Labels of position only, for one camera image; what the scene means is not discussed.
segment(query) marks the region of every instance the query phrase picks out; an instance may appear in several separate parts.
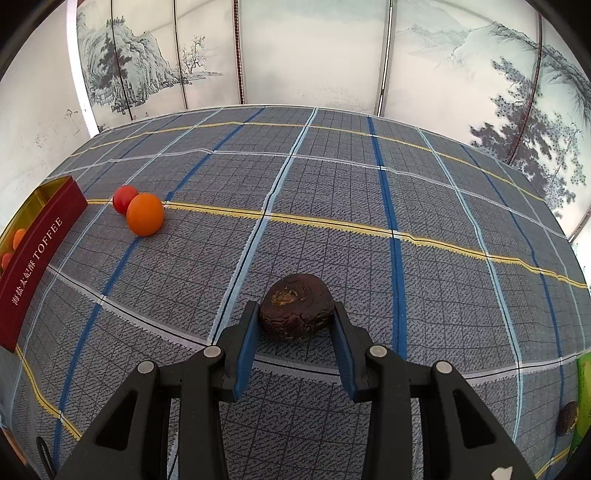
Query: orange candy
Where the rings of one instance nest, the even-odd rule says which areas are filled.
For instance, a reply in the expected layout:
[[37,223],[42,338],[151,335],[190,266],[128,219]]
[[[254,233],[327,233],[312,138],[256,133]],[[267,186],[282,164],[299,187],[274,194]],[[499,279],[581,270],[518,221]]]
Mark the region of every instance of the orange candy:
[[19,228],[16,232],[14,232],[14,237],[12,239],[12,249],[16,250],[18,244],[21,243],[22,237],[25,236],[27,231],[24,228]]
[[162,227],[164,208],[156,195],[140,193],[127,207],[126,219],[133,233],[138,236],[150,236]]
[[6,252],[2,256],[2,270],[6,271],[6,268],[8,267],[8,262],[10,262],[11,258],[12,258],[12,254],[10,252]]

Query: painted wall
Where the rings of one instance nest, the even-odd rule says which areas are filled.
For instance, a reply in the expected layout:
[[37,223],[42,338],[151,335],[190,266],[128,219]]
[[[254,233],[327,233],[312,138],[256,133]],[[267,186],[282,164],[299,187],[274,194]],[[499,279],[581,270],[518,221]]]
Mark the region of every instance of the painted wall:
[[72,81],[66,4],[29,37],[0,82],[0,231],[24,200],[89,139]]
[[[234,4],[79,2],[99,126],[239,103]],[[390,35],[387,0],[237,4],[246,103],[377,113],[387,64],[382,116],[512,159],[567,235],[591,205],[591,83],[525,0],[396,0]]]

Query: grid pattern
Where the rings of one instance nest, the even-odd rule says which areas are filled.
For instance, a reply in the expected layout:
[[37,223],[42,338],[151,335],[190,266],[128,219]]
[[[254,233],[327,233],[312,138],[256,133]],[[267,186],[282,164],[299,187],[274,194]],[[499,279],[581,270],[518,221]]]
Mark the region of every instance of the grid pattern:
[[556,393],[560,391],[561,383],[558,368],[524,376],[523,409],[515,443],[534,473],[550,459],[549,452],[554,450],[556,455],[572,441],[572,434],[564,437],[555,434],[560,405],[577,399],[576,363],[564,365],[563,372],[562,399]]
[[[64,413],[83,432],[140,362],[152,360],[157,365],[170,365],[193,353],[101,310],[74,370]],[[74,445],[62,445],[62,459]]]
[[254,220],[168,210],[131,252],[109,298],[207,338]]
[[56,281],[44,302],[26,351],[26,359],[46,399],[57,406],[70,358],[93,303]]
[[507,210],[491,208],[489,203],[478,198],[466,197],[466,203],[480,226],[485,245],[491,254],[519,258],[535,266],[533,249],[541,268],[564,273],[548,237],[540,226],[518,215],[513,214],[512,217],[511,212]]
[[498,175],[499,177],[501,177],[503,179],[508,179],[507,175],[505,174],[503,169],[492,158],[490,158],[486,155],[483,155],[480,152],[477,152],[476,150],[474,150],[473,148],[470,148],[468,146],[463,147],[458,142],[454,142],[453,140],[450,140],[448,138],[441,137],[439,135],[432,134],[430,132],[424,132],[424,134],[425,134],[425,137],[427,137],[427,139],[429,140],[429,143],[431,144],[431,146],[433,147],[433,149],[435,151],[441,152],[446,155],[450,155],[451,157],[459,158],[460,160],[466,161],[470,164],[476,164],[476,162],[478,162],[478,165],[480,166],[480,168],[484,168],[485,170],[491,171],[495,175]]
[[242,401],[220,415],[230,478],[361,477],[369,404],[339,385],[254,369]]
[[454,190],[390,172],[387,178],[399,231],[480,250]]
[[[469,165],[460,163],[456,160],[450,160],[446,157],[440,157],[441,161],[445,164],[446,168],[448,169],[449,173],[453,177],[454,181],[458,188],[465,190],[467,192],[475,192],[479,195],[492,200],[493,202],[500,203],[503,205],[502,200],[499,198],[498,194],[496,193],[495,189],[491,186],[490,182],[488,181],[488,175],[481,172],[480,170],[473,168]],[[519,192],[514,187],[510,187],[515,190],[517,195]]]
[[380,137],[395,138],[396,140],[402,140],[413,145],[426,147],[421,134],[414,127],[396,122],[378,120],[376,118],[372,118],[372,121],[374,122],[375,134]]
[[297,158],[274,211],[388,227],[378,170]]
[[335,130],[310,128],[298,153],[375,165],[371,137]]
[[486,264],[402,243],[408,360],[460,372],[515,365]]
[[20,448],[35,470],[43,472],[35,437],[40,435],[44,439],[52,438],[55,419],[39,406],[31,384],[25,379],[18,384],[12,407],[12,418],[18,419],[12,422],[12,434]]
[[573,255],[573,249],[571,248],[569,241],[566,238],[561,238],[551,233],[550,240],[554,244],[556,253],[558,253],[566,271],[568,272],[568,277],[574,281],[585,283],[583,271],[581,270],[577,258]]
[[304,125],[312,108],[291,108],[287,106],[267,106],[254,119],[254,122],[263,122],[267,124],[291,124]]
[[89,228],[62,271],[101,293],[135,235],[110,206]]
[[588,290],[581,288],[573,288],[573,294],[579,307],[579,315],[588,344],[589,335],[591,335],[591,296],[589,296]]
[[312,125],[369,133],[367,117],[334,110],[319,110]]
[[261,210],[284,157],[211,155],[173,200]]
[[288,154],[302,127],[244,125],[223,145],[225,151],[270,152]]
[[[172,132],[141,135],[120,144],[106,145],[76,157],[77,166],[91,166],[111,158],[133,158],[94,166],[76,173],[87,197],[108,198],[153,155],[187,128],[215,110],[168,116],[133,124],[103,134],[97,143],[123,139],[142,132],[178,128]],[[303,125],[310,108],[228,108],[204,124],[244,122],[257,113],[254,122]],[[415,236],[426,236],[462,247],[479,249],[473,225],[448,184],[437,158],[427,149],[418,131],[395,122],[374,120],[376,134],[408,142],[378,139],[387,172],[398,228]],[[368,132],[367,117],[347,112],[318,110],[307,131],[300,155],[329,157],[340,162],[294,158],[274,204],[275,212],[294,213],[387,227],[372,138],[324,128]],[[141,191],[173,201],[217,207],[259,210],[271,190],[285,156],[301,127],[222,125],[199,127],[156,158],[132,182]],[[489,157],[465,150],[457,143],[426,134],[433,147],[448,155],[472,161],[506,177]],[[196,149],[281,152],[282,155],[207,154]],[[479,195],[500,202],[486,176],[475,168],[442,157],[456,183]],[[357,163],[359,166],[346,164]],[[72,168],[72,159],[60,168]],[[532,191],[525,177],[508,170],[522,188]],[[556,221],[539,200],[527,198],[494,177],[491,181],[509,207],[527,216],[537,213],[541,221],[560,232]],[[466,196],[480,224],[491,253],[518,257],[533,263],[531,248],[517,225],[530,240],[540,266],[564,273],[552,244],[536,224],[515,216],[484,200]],[[89,222],[96,222],[74,243]],[[190,332],[206,338],[223,313],[221,305],[230,279],[255,221],[185,210],[166,210],[166,221],[158,235],[134,243],[125,219],[112,207],[89,205],[59,246],[52,264],[65,262],[63,272],[101,293],[109,279],[114,284],[108,301],[116,302],[141,321],[166,324],[176,334]],[[247,300],[261,300],[270,286],[293,272],[312,273],[329,286],[342,301],[354,325],[368,329],[376,342],[392,342],[392,266],[389,238],[293,225],[274,221],[262,224],[261,241],[245,273],[238,297],[230,303],[231,323],[238,321]],[[567,242],[550,234],[569,276],[582,278]],[[401,243],[407,311],[408,359],[431,365],[448,359],[462,372],[483,372],[511,367],[515,360],[505,323],[486,263],[439,248]],[[122,262],[124,255],[129,258]],[[118,266],[121,272],[115,273]],[[524,362],[555,360],[556,335],[546,301],[547,289],[563,355],[582,349],[579,306],[583,329],[591,338],[591,297],[586,290],[570,287],[551,277],[516,265],[495,264],[499,282],[514,325]],[[90,317],[93,301],[82,297],[62,281],[56,281],[41,305],[41,296],[53,280],[46,273],[34,294],[21,332],[20,345],[33,327],[27,359],[41,390],[59,402],[65,372],[82,329]],[[121,317],[101,310],[74,370],[67,398],[66,416],[80,430],[106,403],[125,376],[143,359],[168,364],[188,357],[192,351],[158,336],[153,328],[142,330]],[[328,332],[298,342],[276,342],[263,335],[251,386],[237,404],[222,404],[223,436],[230,477],[237,478],[330,478],[357,480],[361,476],[369,421],[367,405],[353,405],[338,384],[336,361]],[[518,446],[536,471],[552,452],[570,443],[560,440],[554,448],[554,424],[558,413],[560,374],[551,369],[525,376],[524,416],[519,424]],[[564,366],[563,404],[576,395],[575,362]],[[517,378],[488,381],[475,387],[508,433],[515,426]],[[537,398],[543,399],[538,404]],[[169,430],[169,448],[177,431],[174,407]],[[17,438],[36,459],[36,434],[51,441],[56,424],[34,401],[26,379],[21,380],[15,403]],[[62,460],[74,440],[63,431]],[[418,403],[413,402],[413,478],[422,478],[422,444]],[[553,468],[550,474],[557,471]]]
[[516,265],[495,267],[523,361],[558,358],[554,324],[540,276]]
[[78,154],[79,152],[82,152],[90,147],[93,147],[95,145],[100,145],[102,143],[104,143],[105,141],[108,141],[106,139],[106,137],[109,134],[98,134],[97,136],[95,136],[94,138],[91,138],[88,142],[86,142],[84,145],[82,145],[80,148],[78,148],[72,155],[76,155],[75,157],[68,157],[67,159],[65,159],[60,165],[58,165],[50,174],[49,176],[51,177],[52,175],[56,175],[58,173],[61,173],[63,171],[66,170],[71,170],[72,168],[76,168],[76,166],[78,165],[86,165],[86,163],[92,163],[95,160],[95,153],[90,150],[88,152],[84,152],[81,154]]
[[[261,107],[253,106],[253,107],[242,107],[242,108],[225,108],[224,110],[219,111],[213,117],[205,120],[204,124],[218,124],[221,122],[246,122],[250,117],[252,117],[255,113],[257,113]],[[259,113],[261,115],[265,112],[268,108]]]
[[449,184],[432,152],[381,138],[378,144],[386,168]]
[[518,171],[514,168],[511,168],[508,165],[505,165],[504,169],[505,169],[505,173],[507,174],[507,176],[510,177],[511,180],[513,180],[517,186],[521,187],[524,190],[527,190],[528,192],[530,192],[534,195],[540,196],[540,193],[536,191],[534,186],[528,181],[526,176],[523,175],[520,171]]
[[[333,298],[342,301],[351,323],[376,342],[391,343],[392,286],[389,240],[355,233],[270,223],[232,311],[237,322],[248,300],[261,301],[279,279],[293,272],[317,275]],[[335,367],[330,337],[300,342],[259,341],[259,355],[298,364]]]
[[[211,117],[207,122],[213,121],[222,112]],[[174,145],[171,145],[166,152],[186,152],[196,148],[206,148],[213,150],[217,145],[223,142],[234,130],[240,128],[240,125],[221,125],[219,127],[197,127],[183,138],[180,138]]]
[[148,158],[139,158],[137,160],[107,163],[100,173],[90,176],[88,176],[88,173],[86,174],[85,182],[87,185],[82,188],[82,191],[88,199],[111,198],[125,180],[130,178],[148,161]]
[[[523,213],[525,216],[529,218],[535,219],[535,214],[532,212],[532,207],[529,204],[538,203],[539,200],[532,198],[529,195],[523,194],[521,191],[515,188],[515,186],[496,179],[490,175],[487,175],[490,178],[492,184],[495,186],[497,191],[497,202],[503,204],[503,201],[499,198],[499,194],[502,196],[505,203],[510,206],[513,210],[519,213]],[[555,232],[560,232],[561,230],[553,228],[553,225],[548,225],[549,228],[552,228]]]

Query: yellow stripe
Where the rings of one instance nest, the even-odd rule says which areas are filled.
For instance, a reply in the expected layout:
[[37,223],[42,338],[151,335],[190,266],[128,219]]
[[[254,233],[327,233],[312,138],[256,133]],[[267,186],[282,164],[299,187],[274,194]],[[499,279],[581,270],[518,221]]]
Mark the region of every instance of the yellow stripe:
[[29,364],[27,363],[27,360],[25,360],[25,357],[22,354],[22,350],[21,350],[21,348],[18,345],[17,345],[16,353],[17,353],[17,356],[19,357],[19,359],[22,362],[22,365],[23,365],[23,367],[25,369],[25,372],[27,373],[27,376],[29,377],[29,381],[31,382],[31,387],[33,388],[33,393],[35,394],[35,398],[39,402],[39,405],[43,408],[43,410],[45,410],[46,412],[48,412],[49,415],[51,415],[52,417],[55,417],[55,418],[59,419],[60,422],[63,424],[63,426],[66,427],[66,430],[68,432],[70,432],[70,434],[76,440],[80,440],[80,438],[82,437],[82,434],[80,433],[80,430],[78,430],[76,428],[76,426],[70,420],[68,420],[60,412],[60,410],[56,406],[54,406],[52,403],[50,403],[45,398],[45,396],[43,395],[43,393],[41,393],[41,390],[39,389],[39,386],[37,385],[37,382],[35,380],[35,377],[33,376],[33,371],[31,370],[31,367],[29,367]]
[[[126,141],[126,140],[133,140],[134,138],[139,138],[142,135],[153,135],[153,134],[159,134],[159,133],[164,133],[164,132],[174,132],[174,131],[179,131],[179,130],[188,130],[190,128],[208,128],[208,127],[222,127],[224,125],[260,125],[260,126],[266,126],[266,127],[291,127],[291,128],[303,128],[305,127],[305,125],[299,125],[299,124],[271,124],[271,123],[266,123],[266,122],[219,122],[216,124],[203,124],[203,125],[197,125],[196,127],[192,126],[192,125],[188,125],[186,127],[175,127],[175,128],[167,128],[165,130],[158,130],[157,132],[143,132],[137,135],[133,135],[132,137],[127,137],[127,138],[123,138],[121,140],[113,140],[111,142],[106,142],[103,143],[101,145],[95,145],[94,147],[89,147],[86,150],[83,150],[81,152],[78,153],[74,153],[72,155],[70,155],[70,157],[75,157],[77,155],[82,155],[83,153],[88,152],[89,150],[94,150],[95,148],[100,148],[100,147],[104,147],[106,145],[112,145],[114,143],[118,143],[118,142],[122,142],[122,141]],[[421,145],[415,145],[413,143],[409,143],[409,142],[405,142],[403,140],[398,140],[397,138],[390,138],[390,137],[383,137],[382,135],[372,135],[366,132],[357,132],[355,130],[346,130],[344,128],[334,128],[334,127],[323,127],[322,125],[310,125],[310,128],[318,128],[318,129],[322,129],[322,130],[332,130],[335,132],[343,132],[343,133],[347,133],[347,134],[353,134],[353,135],[361,135],[362,137],[375,137],[375,138],[380,138],[382,140],[387,140],[389,142],[396,142],[402,145],[406,145],[408,147],[413,147],[413,148],[418,148],[420,150],[424,150],[424,151],[428,151],[430,152],[431,149],[427,148],[427,147],[423,147]],[[504,181],[505,183],[511,185],[512,187],[520,190],[521,192],[525,193],[526,195],[529,195],[532,198],[535,198],[536,200],[540,200],[541,202],[544,201],[543,198],[538,197],[537,195],[534,195],[533,193],[530,193],[528,190],[525,190],[517,185],[514,185],[512,181],[508,180],[508,179],[504,179],[503,177],[499,177],[498,175],[496,175],[495,173],[485,170],[484,168],[480,168],[477,167],[476,165],[472,164],[471,162],[468,162],[466,160],[462,160],[460,158],[456,158],[456,157],[452,157],[451,155],[447,155],[445,153],[441,153],[441,152],[436,152],[438,155],[442,156],[442,157],[446,157],[449,158],[450,160],[455,160],[458,161],[460,163],[463,163],[464,165],[468,165],[469,167],[475,168],[477,170],[480,170],[481,172],[486,173],[487,175],[490,175],[498,180]]]
[[[87,200],[87,202],[91,205],[104,205],[105,203],[110,202],[110,200],[95,199]],[[211,213],[213,215],[233,216],[239,218],[258,219],[262,216],[262,212],[260,210],[244,210],[228,207],[213,207],[209,205],[195,205],[192,203],[180,202],[163,202],[163,205],[165,208],[175,210],[189,210],[192,212]],[[440,248],[443,250],[453,252],[455,254],[476,258],[477,260],[486,260],[487,258],[489,258],[495,263],[520,265],[532,273],[542,274],[548,277],[554,277],[560,281],[569,283],[574,287],[587,289],[587,285],[585,283],[571,280],[565,275],[557,274],[552,270],[547,270],[545,268],[539,268],[533,265],[529,265],[528,263],[517,257],[505,257],[503,255],[494,254],[486,255],[484,252],[480,250],[472,250],[470,248],[460,247],[459,245],[449,244],[447,242],[442,242],[432,238],[414,236],[413,234],[407,232],[392,231],[385,228],[374,227],[370,225],[361,225],[359,223],[345,222],[343,220],[292,215],[290,213],[270,213],[268,214],[268,217],[270,220],[273,220],[275,222],[293,223],[297,225],[306,225],[318,228],[330,228],[334,230],[340,230],[342,232],[360,233],[362,235],[390,237],[393,233],[397,238],[407,242],[411,242],[412,244],[418,245],[420,247]]]
[[544,473],[550,467],[550,465],[554,465],[555,463],[558,463],[559,461],[561,461],[565,456],[567,456],[569,454],[569,451],[570,451],[570,447],[566,447],[558,455],[556,455],[555,457],[552,457],[550,460],[548,460],[548,462],[546,462],[546,464],[542,468],[540,468],[540,470],[538,470],[538,473],[535,474],[535,477],[536,478],[541,477],[542,473]]

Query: red ball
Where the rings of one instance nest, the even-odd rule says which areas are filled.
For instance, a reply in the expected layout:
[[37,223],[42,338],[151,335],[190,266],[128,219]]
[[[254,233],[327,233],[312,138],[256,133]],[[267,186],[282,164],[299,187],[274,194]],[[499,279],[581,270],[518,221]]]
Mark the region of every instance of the red ball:
[[2,256],[2,269],[4,271],[6,271],[6,269],[8,268],[8,263],[10,262],[10,259],[12,258],[12,252],[6,252],[3,256]]
[[138,193],[137,189],[131,185],[119,187],[113,195],[113,207],[121,215],[127,214],[127,207]]

